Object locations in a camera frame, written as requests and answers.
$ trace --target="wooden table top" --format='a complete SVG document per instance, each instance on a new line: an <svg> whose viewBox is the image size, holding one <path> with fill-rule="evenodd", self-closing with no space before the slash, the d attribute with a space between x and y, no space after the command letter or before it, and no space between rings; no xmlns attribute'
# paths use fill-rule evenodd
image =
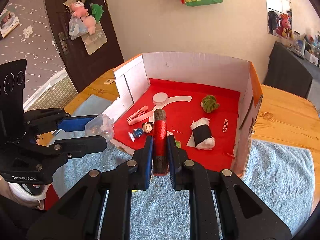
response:
<svg viewBox="0 0 320 240"><path fill-rule="evenodd" d="M116 84L104 82L113 78L112 70L91 83L77 95L66 107L72 114L90 95L114 101L119 97ZM280 143L288 146L307 148L311 151L315 167L314 208L320 200L320 119L308 100L288 92L262 86L263 100L254 126L254 139ZM50 133L41 135L39 143L47 145L52 139Z"/></svg>

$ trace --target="door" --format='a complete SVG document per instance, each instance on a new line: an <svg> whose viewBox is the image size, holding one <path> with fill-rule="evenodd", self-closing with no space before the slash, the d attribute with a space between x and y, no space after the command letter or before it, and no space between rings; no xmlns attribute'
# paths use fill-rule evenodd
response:
<svg viewBox="0 0 320 240"><path fill-rule="evenodd" d="M44 0L47 16L54 39L60 51L60 56L67 72L78 92L81 92L107 70L117 67L124 62L116 38L106 0L92 0L102 5L104 10L100 23L107 37L107 42L97 51L88 55L81 37L75 40L67 39L68 54L65 56L58 33L68 35L70 13L63 4L66 0Z"/></svg>

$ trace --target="pink clip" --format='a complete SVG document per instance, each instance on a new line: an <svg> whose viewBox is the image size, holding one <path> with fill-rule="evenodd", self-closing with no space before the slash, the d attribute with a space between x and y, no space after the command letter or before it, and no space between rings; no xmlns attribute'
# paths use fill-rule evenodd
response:
<svg viewBox="0 0 320 240"><path fill-rule="evenodd" d="M153 111L149 111L146 113L146 110L148 110L147 106L144 106L141 109L139 109L137 112L135 112L133 115L127 118L127 123L129 125L134 125L137 122L140 122L144 119L153 116Z"/></svg>

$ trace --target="pink round lid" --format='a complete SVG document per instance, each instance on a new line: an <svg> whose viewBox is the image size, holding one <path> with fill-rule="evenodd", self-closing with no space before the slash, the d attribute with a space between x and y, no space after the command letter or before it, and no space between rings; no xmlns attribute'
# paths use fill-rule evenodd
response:
<svg viewBox="0 0 320 240"><path fill-rule="evenodd" d="M163 105L166 103L166 101L168 100L168 95L166 93L156 93L153 98L153 103L157 106L157 105Z"/></svg>

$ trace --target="gray star wallpaper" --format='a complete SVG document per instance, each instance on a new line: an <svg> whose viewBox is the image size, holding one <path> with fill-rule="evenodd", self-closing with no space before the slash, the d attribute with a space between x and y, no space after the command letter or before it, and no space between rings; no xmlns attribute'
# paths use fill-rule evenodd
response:
<svg viewBox="0 0 320 240"><path fill-rule="evenodd" d="M6 8L14 11L20 24L0 41L0 64L27 59L26 86L23 90L25 103L65 66L53 41L44 0L10 0ZM29 26L33 33L26 38L23 30Z"/></svg>

